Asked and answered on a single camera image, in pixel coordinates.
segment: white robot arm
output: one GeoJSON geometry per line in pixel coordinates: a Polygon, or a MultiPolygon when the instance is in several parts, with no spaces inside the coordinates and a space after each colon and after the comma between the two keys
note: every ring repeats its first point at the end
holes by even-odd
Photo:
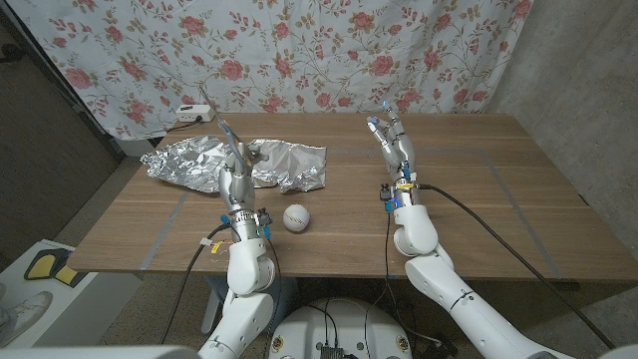
{"type": "Polygon", "coordinates": [[[228,250],[228,295],[222,318],[199,350],[202,358],[236,359],[268,326],[273,313],[269,294],[257,293],[272,284],[274,264],[266,253],[263,227],[270,224],[265,209],[254,212],[255,191],[252,166],[261,159],[259,149],[250,149],[219,120],[231,148],[226,165],[219,171],[219,193],[231,217],[232,244],[228,250]]]}
{"type": "Polygon", "coordinates": [[[406,263],[410,282],[446,309],[485,358],[570,358],[537,344],[516,330],[476,294],[454,271],[450,256],[439,244],[439,236],[419,199],[412,143],[401,120],[384,103],[391,123],[368,119],[368,128],[381,144],[392,186],[382,189],[382,198],[394,207],[397,249],[414,256],[406,263]]]}

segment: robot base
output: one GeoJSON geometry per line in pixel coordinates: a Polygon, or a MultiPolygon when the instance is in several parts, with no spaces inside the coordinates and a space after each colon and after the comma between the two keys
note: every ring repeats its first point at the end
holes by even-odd
{"type": "MultiPolygon", "coordinates": [[[[312,305],[326,309],[326,300],[318,300],[312,305]]],[[[345,357],[368,358],[367,338],[371,358],[412,359],[410,344],[401,325],[377,307],[370,308],[366,322],[368,307],[369,303],[350,298],[331,298],[328,302],[326,311],[337,324],[338,347],[343,349],[345,357]]],[[[322,311],[304,306],[288,315],[274,331],[269,358],[321,359],[321,348],[326,343],[326,320],[328,343],[334,348],[335,330],[330,318],[322,311]]]]}

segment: crumpled aluminum foil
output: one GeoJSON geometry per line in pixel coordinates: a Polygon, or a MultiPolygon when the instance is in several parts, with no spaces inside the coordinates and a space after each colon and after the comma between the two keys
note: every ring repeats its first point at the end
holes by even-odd
{"type": "MultiPolygon", "coordinates": [[[[260,146],[260,152],[268,155],[267,161],[252,169],[255,187],[279,184],[285,193],[325,186],[326,148],[279,140],[255,140],[251,144],[260,146]]],[[[200,136],[145,154],[140,161],[149,166],[152,178],[212,193],[219,191],[219,169],[229,154],[230,148],[216,136],[200,136]]]]}

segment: floral curtain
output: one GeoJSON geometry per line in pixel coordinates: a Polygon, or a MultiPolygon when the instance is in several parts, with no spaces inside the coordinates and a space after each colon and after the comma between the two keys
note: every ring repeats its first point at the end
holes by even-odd
{"type": "Polygon", "coordinates": [[[103,128],[220,112],[483,110],[530,0],[8,0],[103,128]]]}

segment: baseball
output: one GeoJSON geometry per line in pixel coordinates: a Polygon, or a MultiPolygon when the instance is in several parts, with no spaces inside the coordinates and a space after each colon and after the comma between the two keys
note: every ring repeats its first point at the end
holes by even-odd
{"type": "Polygon", "coordinates": [[[292,231],[302,231],[310,221],[310,213],[301,204],[292,204],[283,212],[283,225],[292,231]]]}

